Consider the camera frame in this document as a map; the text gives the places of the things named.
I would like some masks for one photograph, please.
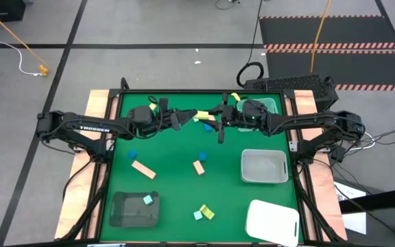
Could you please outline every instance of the orange cable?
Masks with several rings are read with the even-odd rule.
[[[318,42],[318,38],[320,37],[322,24],[324,23],[324,19],[326,18],[329,6],[330,6],[330,0],[327,0],[327,6],[326,6],[326,9],[324,10],[324,13],[322,14],[321,23],[320,23],[320,26],[318,27],[318,32],[316,33],[315,41],[313,42],[312,59],[310,61],[310,73],[313,72],[313,64],[314,64],[314,61],[315,61],[316,43]]]
[[[16,36],[16,34],[14,34],[8,27],[6,27],[1,21],[0,24],[4,27],[5,30],[7,30],[7,32],[9,32],[15,39],[17,39],[21,44],[24,45],[25,48],[27,48],[27,50],[33,54],[33,56],[37,59],[39,59],[39,61],[41,61],[43,64],[45,64],[47,67],[49,67],[49,65],[47,64],[47,62],[45,62],[44,60],[42,60],[42,58],[40,58],[38,55],[36,55],[34,53],[34,51],[32,51],[30,49],[30,47],[28,47],[28,45],[26,45],[20,38],[18,38],[18,36]]]

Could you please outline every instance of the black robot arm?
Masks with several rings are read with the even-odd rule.
[[[153,97],[149,100],[156,102],[157,110],[153,111],[149,106],[138,106],[130,110],[126,117],[118,119],[87,117],[60,111],[40,113],[36,135],[43,141],[60,139],[67,142],[70,148],[86,150],[96,161],[104,162],[109,157],[106,141],[89,139],[76,130],[110,133],[116,138],[125,140],[148,139],[168,128],[179,130],[180,126],[198,113],[195,109],[168,109],[168,100],[165,98],[161,98],[159,102]],[[219,121],[201,120],[219,132],[219,143],[224,142],[225,127],[254,129],[267,137],[286,130],[323,128],[324,133],[320,136],[310,141],[297,142],[293,151],[296,150],[297,158],[304,162],[310,163],[315,153],[322,148],[327,148],[341,140],[359,140],[365,132],[361,118],[346,111],[282,116],[270,113],[264,104],[253,99],[244,102],[242,111],[227,103],[228,94],[223,94],[222,104],[207,110],[210,115],[220,116]]]

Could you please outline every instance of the black rubber mat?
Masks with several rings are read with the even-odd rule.
[[[263,44],[311,44],[320,21],[319,16],[261,17]],[[395,34],[382,16],[330,16],[323,24],[318,40],[321,43],[364,43],[365,47],[360,48],[391,48],[391,43],[395,46]]]
[[[270,77],[286,78],[308,74],[311,51],[304,52],[268,53],[267,68]],[[395,52],[328,52],[330,53],[315,55],[315,72],[331,76],[337,90],[395,91]]]

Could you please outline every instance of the green table surface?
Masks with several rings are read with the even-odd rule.
[[[221,94],[151,94],[157,99],[167,97],[170,108],[209,109],[222,101]],[[136,106],[148,105],[147,94],[125,94],[121,116]],[[240,95],[249,98],[272,97],[278,113],[282,113],[279,94]],[[229,104],[235,100],[230,97]],[[260,132],[239,132],[226,128],[225,141],[217,143],[217,133],[206,132],[203,123],[191,120],[180,131],[172,129],[148,140],[118,139],[112,163],[102,241],[136,242],[262,242],[245,230],[246,214],[252,200],[263,200],[298,210],[296,192],[291,178],[285,183],[245,183],[241,179],[241,152],[244,149],[282,150],[289,162],[285,133],[264,137]],[[137,160],[157,173],[151,180],[131,164],[130,150]],[[207,153],[202,162],[203,176],[198,176],[193,162],[200,152]],[[151,192],[160,195],[159,222],[152,228],[117,228],[109,225],[112,196],[116,191]],[[215,213],[212,220],[195,220],[193,212],[205,204]]]

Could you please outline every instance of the small block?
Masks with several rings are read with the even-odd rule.
[[[202,167],[202,164],[200,163],[200,161],[193,162],[193,165],[194,165],[194,167],[196,169],[197,174],[202,175],[205,172],[205,170]]]
[[[151,110],[155,110],[157,105],[153,104],[153,103],[150,103],[149,107],[150,107]]]
[[[213,128],[211,126],[209,126],[208,124],[204,123],[204,129],[207,132],[210,132],[211,130],[213,130]]]
[[[239,97],[238,94],[236,94],[236,93],[231,93],[231,95],[232,95],[237,101],[240,101],[240,97]]]
[[[150,195],[145,196],[145,197],[143,198],[143,200],[144,200],[144,203],[145,203],[146,205],[150,205],[150,204],[154,203],[154,201],[152,200],[152,197],[151,197]]]
[[[147,168],[146,166],[144,166],[143,164],[141,164],[138,161],[134,161],[132,163],[132,167],[139,170],[140,173],[148,176],[150,179],[154,179],[156,176],[156,173],[154,171],[152,171],[151,169]]]
[[[194,118],[208,120],[209,116],[208,112],[199,110]]]
[[[203,204],[202,207],[200,207],[199,210],[200,210],[200,211],[202,212],[202,214],[204,214],[205,217],[207,217],[209,220],[213,219],[213,217],[214,217],[214,215],[215,215],[205,204]]]
[[[199,153],[199,160],[200,161],[206,161],[206,152],[200,152]]]
[[[194,212],[193,215],[195,216],[195,220],[202,219],[202,213],[200,211]]]
[[[130,150],[128,152],[128,158],[129,159],[136,159],[136,152],[135,152],[135,150]]]

